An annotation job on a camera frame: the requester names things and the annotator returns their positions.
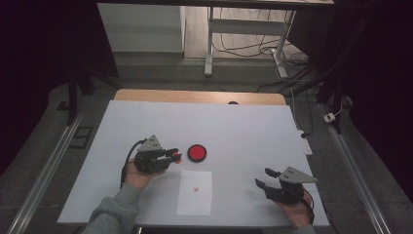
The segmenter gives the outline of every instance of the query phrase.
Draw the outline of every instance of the black curtain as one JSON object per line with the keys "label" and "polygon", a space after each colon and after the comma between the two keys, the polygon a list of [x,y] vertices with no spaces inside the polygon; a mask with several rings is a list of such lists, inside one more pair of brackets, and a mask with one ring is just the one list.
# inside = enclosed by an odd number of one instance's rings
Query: black curtain
{"label": "black curtain", "polygon": [[73,69],[117,77],[95,2],[0,2],[0,173]]}
{"label": "black curtain", "polygon": [[413,18],[409,1],[383,1],[346,66],[354,124],[413,201]]}

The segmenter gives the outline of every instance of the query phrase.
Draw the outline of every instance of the red button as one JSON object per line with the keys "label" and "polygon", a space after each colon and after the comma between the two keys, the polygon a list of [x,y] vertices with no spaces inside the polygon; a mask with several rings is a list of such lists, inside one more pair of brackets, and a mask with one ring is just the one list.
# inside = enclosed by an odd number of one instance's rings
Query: red button
{"label": "red button", "polygon": [[188,158],[194,163],[200,163],[207,157],[207,150],[200,144],[194,144],[188,149]]}

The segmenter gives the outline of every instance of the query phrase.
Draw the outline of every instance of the human hand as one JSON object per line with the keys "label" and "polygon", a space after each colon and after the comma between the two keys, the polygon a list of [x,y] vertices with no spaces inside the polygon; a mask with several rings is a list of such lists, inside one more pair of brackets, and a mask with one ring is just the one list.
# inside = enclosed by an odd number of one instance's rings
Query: human hand
{"label": "human hand", "polygon": [[165,171],[161,171],[155,174],[145,174],[137,170],[136,166],[133,163],[133,160],[129,161],[127,164],[127,173],[125,175],[125,182],[143,190],[148,184],[149,181],[155,177],[162,175]]}
{"label": "human hand", "polygon": [[[303,199],[308,203],[312,204],[312,198],[307,191],[304,191]],[[277,203],[285,214],[285,217],[291,223],[294,229],[299,229],[310,224],[310,214],[309,210],[304,206],[303,203],[298,202],[296,204],[286,205],[283,203]]]}

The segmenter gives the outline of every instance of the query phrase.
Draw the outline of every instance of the gray sleeve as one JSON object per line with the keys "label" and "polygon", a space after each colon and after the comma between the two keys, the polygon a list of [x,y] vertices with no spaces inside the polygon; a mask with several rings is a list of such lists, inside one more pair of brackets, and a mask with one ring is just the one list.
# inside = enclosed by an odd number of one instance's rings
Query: gray sleeve
{"label": "gray sleeve", "polygon": [[316,231],[314,230],[313,225],[310,224],[291,232],[291,234],[316,234]]}
{"label": "gray sleeve", "polygon": [[138,213],[140,191],[124,183],[114,198],[106,197],[100,202],[82,233],[131,233]]}

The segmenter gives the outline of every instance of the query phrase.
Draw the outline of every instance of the robotic arm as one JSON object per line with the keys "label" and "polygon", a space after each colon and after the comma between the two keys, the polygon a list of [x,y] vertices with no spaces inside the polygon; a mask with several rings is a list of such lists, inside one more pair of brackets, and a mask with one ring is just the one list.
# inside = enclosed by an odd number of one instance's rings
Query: robotic arm
{"label": "robotic arm", "polygon": [[314,211],[310,204],[303,199],[305,191],[303,183],[317,182],[317,179],[291,167],[288,167],[283,173],[267,168],[265,173],[273,178],[278,177],[282,186],[281,188],[269,187],[263,181],[255,179],[255,184],[264,190],[267,199],[287,205],[301,202],[309,210],[310,223],[313,224]]}
{"label": "robotic arm", "polygon": [[181,162],[182,154],[178,153],[177,148],[165,150],[162,148],[155,135],[149,138],[138,141],[128,154],[125,165],[122,168],[121,187],[125,182],[126,168],[129,163],[129,159],[134,149],[140,145],[134,156],[133,163],[137,170],[145,174],[153,174],[169,168],[170,163],[176,164]]}

